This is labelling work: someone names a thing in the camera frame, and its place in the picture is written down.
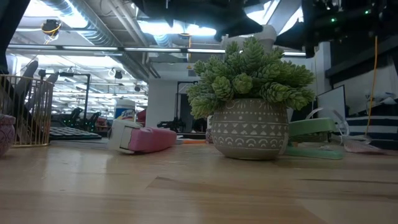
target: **pink container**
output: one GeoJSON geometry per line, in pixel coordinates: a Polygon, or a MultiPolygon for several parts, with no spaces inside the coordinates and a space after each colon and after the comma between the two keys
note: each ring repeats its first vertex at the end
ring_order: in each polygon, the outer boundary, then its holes
{"type": "Polygon", "coordinates": [[[157,152],[175,144],[177,133],[160,128],[133,129],[129,150],[136,152],[157,152]]]}
{"type": "Polygon", "coordinates": [[[15,117],[0,114],[0,157],[11,147],[15,137],[15,117]]]}

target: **desk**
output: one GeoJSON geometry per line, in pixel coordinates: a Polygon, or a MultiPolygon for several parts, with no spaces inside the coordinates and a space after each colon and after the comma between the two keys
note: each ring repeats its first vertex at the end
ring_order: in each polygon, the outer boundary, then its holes
{"type": "Polygon", "coordinates": [[[205,144],[141,156],[11,149],[0,159],[9,223],[397,223],[398,157],[223,157],[205,144]]]}

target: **computer monitor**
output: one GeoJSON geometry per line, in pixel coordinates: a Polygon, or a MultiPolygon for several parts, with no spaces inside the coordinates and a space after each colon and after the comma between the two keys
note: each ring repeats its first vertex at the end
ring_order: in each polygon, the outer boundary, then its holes
{"type": "Polygon", "coordinates": [[[6,50],[30,0],[0,0],[0,74],[8,74],[6,50]]]}
{"type": "Polygon", "coordinates": [[[344,85],[318,95],[318,107],[324,108],[318,112],[318,118],[332,118],[336,123],[340,123],[340,119],[332,112],[332,110],[335,110],[345,120],[346,98],[344,85]]]}

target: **ceiling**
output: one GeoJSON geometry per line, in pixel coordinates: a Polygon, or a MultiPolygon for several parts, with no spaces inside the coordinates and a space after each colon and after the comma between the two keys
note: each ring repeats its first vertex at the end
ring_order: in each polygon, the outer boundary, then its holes
{"type": "MultiPolygon", "coordinates": [[[[148,26],[148,18],[140,12],[137,7],[132,7],[129,1],[125,0],[64,0],[66,2],[77,2],[77,7],[74,9],[75,14],[80,10],[89,11],[90,22],[94,21],[94,26],[89,27],[95,29],[100,27],[104,29],[104,33],[109,34],[110,38],[114,40],[114,45],[117,46],[140,46],[150,47],[159,46],[157,42],[158,35],[153,36],[154,32],[158,34],[159,29],[152,29],[153,26],[148,26]],[[111,9],[109,2],[112,2],[116,6],[116,10],[111,9]],[[133,24],[129,25],[128,17],[132,18],[138,29],[134,29],[133,24]]],[[[89,30],[86,28],[76,29],[76,26],[85,26],[84,19],[87,17],[80,18],[83,22],[79,23],[68,20],[68,17],[60,15],[61,11],[55,11],[53,8],[44,4],[49,0],[31,0],[28,9],[22,18],[18,30],[12,40],[13,44],[43,44],[49,40],[49,36],[44,35],[41,30],[41,25],[47,19],[56,19],[63,22],[63,26],[60,29],[60,33],[56,38],[50,40],[49,45],[80,45],[80,46],[93,46],[97,45],[93,43],[85,32],[89,30]]],[[[302,17],[300,15],[300,3],[301,0],[273,0],[262,1],[260,9],[251,12],[249,17],[254,19],[256,22],[271,24],[275,27],[277,33],[282,30],[287,30],[289,26],[293,26],[294,22],[302,17]]],[[[193,35],[191,40],[188,38],[182,39],[178,35],[176,30],[166,27],[164,30],[168,30],[170,34],[167,34],[167,38],[172,44],[172,47],[190,47],[201,48],[201,49],[220,49],[221,45],[215,41],[212,35],[206,34],[208,30],[197,30],[200,35],[193,35]]],[[[103,85],[92,85],[97,91],[91,91],[89,108],[93,110],[108,110],[109,106],[114,105],[114,99],[119,97],[130,98],[137,102],[138,105],[146,106],[147,97],[146,93],[148,87],[146,82],[151,78],[156,78],[156,73],[160,75],[161,79],[169,80],[196,80],[197,77],[189,77],[188,69],[189,65],[199,59],[206,59],[210,55],[208,54],[191,54],[190,61],[187,61],[187,56],[183,54],[143,54],[139,52],[129,53],[123,57],[129,57],[128,62],[125,60],[119,60],[120,55],[112,54],[98,54],[95,52],[67,52],[64,50],[56,50],[53,52],[44,51],[29,51],[29,50],[9,50],[9,57],[14,57],[17,60],[16,72],[19,72],[31,61],[38,60],[39,68],[46,69],[47,72],[57,71],[73,71],[75,73],[90,73],[92,75],[92,83],[104,83],[103,85]],[[123,78],[115,80],[113,74],[116,70],[122,71],[123,78]],[[109,85],[109,83],[123,83],[123,86],[109,85]],[[135,86],[139,86],[141,91],[134,91],[135,86]]],[[[85,82],[85,77],[73,77],[72,80],[77,83],[85,82]]],[[[55,84],[54,89],[54,105],[55,111],[68,111],[72,107],[76,107],[81,104],[81,100],[76,97],[76,85],[70,83],[70,80],[66,80],[60,77],[55,84]]]]}

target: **white wall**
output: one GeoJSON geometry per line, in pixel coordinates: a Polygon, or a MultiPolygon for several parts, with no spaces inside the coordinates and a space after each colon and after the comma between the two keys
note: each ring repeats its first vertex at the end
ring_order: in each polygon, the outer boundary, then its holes
{"type": "Polygon", "coordinates": [[[160,121],[172,121],[175,113],[177,81],[149,80],[146,126],[156,127],[160,121]]]}
{"type": "MultiPolygon", "coordinates": [[[[366,110],[365,95],[370,94],[373,83],[373,70],[357,77],[334,84],[334,87],[345,86],[346,105],[350,107],[349,113],[366,110]]],[[[398,96],[398,76],[392,60],[389,58],[388,66],[377,69],[374,93],[394,93],[398,96]]]]}

